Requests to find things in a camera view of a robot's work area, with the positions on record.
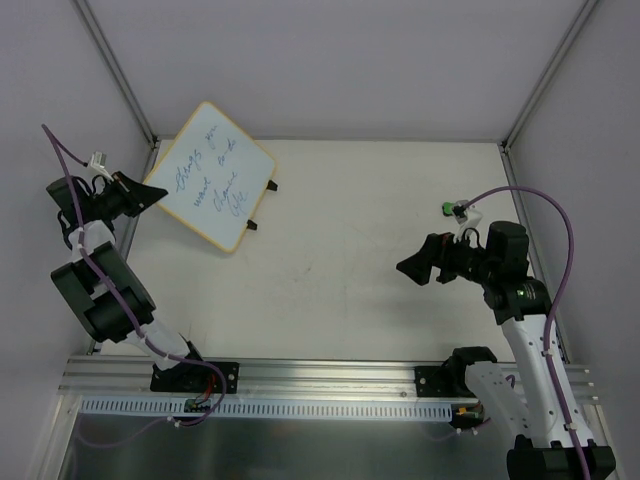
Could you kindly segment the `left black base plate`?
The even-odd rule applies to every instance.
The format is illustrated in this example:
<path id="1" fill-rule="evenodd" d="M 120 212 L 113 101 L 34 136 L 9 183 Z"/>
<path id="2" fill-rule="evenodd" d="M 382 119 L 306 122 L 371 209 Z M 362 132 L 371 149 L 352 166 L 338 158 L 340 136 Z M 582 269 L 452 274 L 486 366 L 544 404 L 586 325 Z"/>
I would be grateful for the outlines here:
<path id="1" fill-rule="evenodd" d="M 167 370 L 153 366 L 150 390 L 161 393 L 221 393 L 222 380 L 225 380 L 227 392 L 235 394 L 239 367 L 237 362 L 226 361 L 210 362 L 210 367 L 179 362 Z"/>

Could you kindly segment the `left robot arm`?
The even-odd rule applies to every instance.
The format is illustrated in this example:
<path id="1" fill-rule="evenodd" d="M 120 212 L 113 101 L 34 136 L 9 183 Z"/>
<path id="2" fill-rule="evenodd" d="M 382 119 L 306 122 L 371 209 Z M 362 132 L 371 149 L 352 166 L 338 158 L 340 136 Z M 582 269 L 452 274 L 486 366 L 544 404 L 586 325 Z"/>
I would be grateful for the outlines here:
<path id="1" fill-rule="evenodd" d="M 168 192 L 121 172 L 99 193 L 77 176 L 60 178 L 46 191 L 59 207 L 71 253 L 51 280 L 89 336 L 97 343 L 128 343 L 149 355 L 153 391 L 211 392 L 215 373 L 192 342 L 154 317 L 154 301 L 116 248 L 114 220 L 139 216 Z"/>

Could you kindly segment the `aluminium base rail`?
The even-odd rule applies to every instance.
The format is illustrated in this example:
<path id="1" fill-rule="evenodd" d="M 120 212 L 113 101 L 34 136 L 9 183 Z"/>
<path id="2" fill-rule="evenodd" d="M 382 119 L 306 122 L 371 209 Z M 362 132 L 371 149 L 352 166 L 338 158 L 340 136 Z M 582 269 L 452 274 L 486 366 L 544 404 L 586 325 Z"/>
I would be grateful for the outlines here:
<path id="1" fill-rule="evenodd" d="M 438 362 L 236 359 L 240 398 L 396 401 L 437 399 L 470 402 L 472 397 L 418 398 L 413 369 Z M 73 356 L 59 394 L 151 396 L 152 361 L 142 356 Z"/>

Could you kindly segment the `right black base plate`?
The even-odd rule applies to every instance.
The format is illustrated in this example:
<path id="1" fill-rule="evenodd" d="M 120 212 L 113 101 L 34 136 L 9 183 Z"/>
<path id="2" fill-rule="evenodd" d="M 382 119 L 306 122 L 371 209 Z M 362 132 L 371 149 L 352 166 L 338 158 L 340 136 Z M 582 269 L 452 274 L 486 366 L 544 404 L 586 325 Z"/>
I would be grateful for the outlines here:
<path id="1" fill-rule="evenodd" d="M 413 369 L 418 398 L 456 397 L 454 379 L 446 367 L 418 365 Z"/>

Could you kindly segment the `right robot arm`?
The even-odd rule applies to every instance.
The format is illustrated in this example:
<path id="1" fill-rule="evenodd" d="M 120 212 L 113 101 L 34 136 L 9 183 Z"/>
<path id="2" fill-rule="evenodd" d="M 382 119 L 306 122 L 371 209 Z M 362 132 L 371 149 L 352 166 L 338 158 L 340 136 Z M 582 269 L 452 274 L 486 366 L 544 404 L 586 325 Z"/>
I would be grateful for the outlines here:
<path id="1" fill-rule="evenodd" d="M 482 287 L 513 353 L 523 393 L 516 394 L 507 383 L 487 347 L 455 349 L 441 377 L 456 395 L 480 401 L 506 444 L 509 477 L 605 479 L 616 468 L 613 450 L 596 442 L 579 410 L 557 336 L 548 325 L 548 291 L 528 273 L 528 250 L 522 225 L 496 221 L 483 246 L 452 233 L 430 234 L 396 268 L 420 286 L 437 269 L 441 284 L 463 278 Z"/>

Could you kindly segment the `green whiteboard eraser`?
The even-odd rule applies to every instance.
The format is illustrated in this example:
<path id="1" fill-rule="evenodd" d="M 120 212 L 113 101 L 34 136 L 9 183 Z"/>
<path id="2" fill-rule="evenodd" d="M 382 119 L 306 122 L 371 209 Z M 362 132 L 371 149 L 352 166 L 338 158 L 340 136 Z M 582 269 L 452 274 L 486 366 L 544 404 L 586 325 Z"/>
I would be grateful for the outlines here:
<path id="1" fill-rule="evenodd" d="M 445 217 L 452 217 L 455 215 L 454 213 L 455 204 L 451 202 L 444 202 L 441 206 L 442 214 Z"/>

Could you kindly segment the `yellow framed whiteboard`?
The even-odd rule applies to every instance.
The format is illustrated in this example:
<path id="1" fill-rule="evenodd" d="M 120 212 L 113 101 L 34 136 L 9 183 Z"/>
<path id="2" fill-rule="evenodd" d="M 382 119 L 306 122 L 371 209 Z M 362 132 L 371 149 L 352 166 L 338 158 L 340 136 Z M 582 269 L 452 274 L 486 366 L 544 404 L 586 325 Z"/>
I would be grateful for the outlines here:
<path id="1" fill-rule="evenodd" d="M 204 101 L 144 179 L 157 205 L 225 253 L 236 251 L 276 172 L 276 160 Z"/>

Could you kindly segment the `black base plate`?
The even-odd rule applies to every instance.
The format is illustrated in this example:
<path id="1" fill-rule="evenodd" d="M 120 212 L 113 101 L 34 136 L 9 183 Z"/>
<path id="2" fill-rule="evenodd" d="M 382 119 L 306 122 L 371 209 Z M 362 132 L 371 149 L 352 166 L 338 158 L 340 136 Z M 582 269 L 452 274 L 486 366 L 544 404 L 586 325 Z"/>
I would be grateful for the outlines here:
<path id="1" fill-rule="evenodd" d="M 179 362 L 167 370 L 153 366 L 150 390 L 161 393 L 221 393 L 222 380 L 225 380 L 227 392 L 235 394 L 239 367 L 237 362 L 226 361 L 210 362 L 210 367 Z"/>
<path id="2" fill-rule="evenodd" d="M 446 367 L 418 365 L 413 369 L 418 398 L 456 397 L 454 379 Z"/>

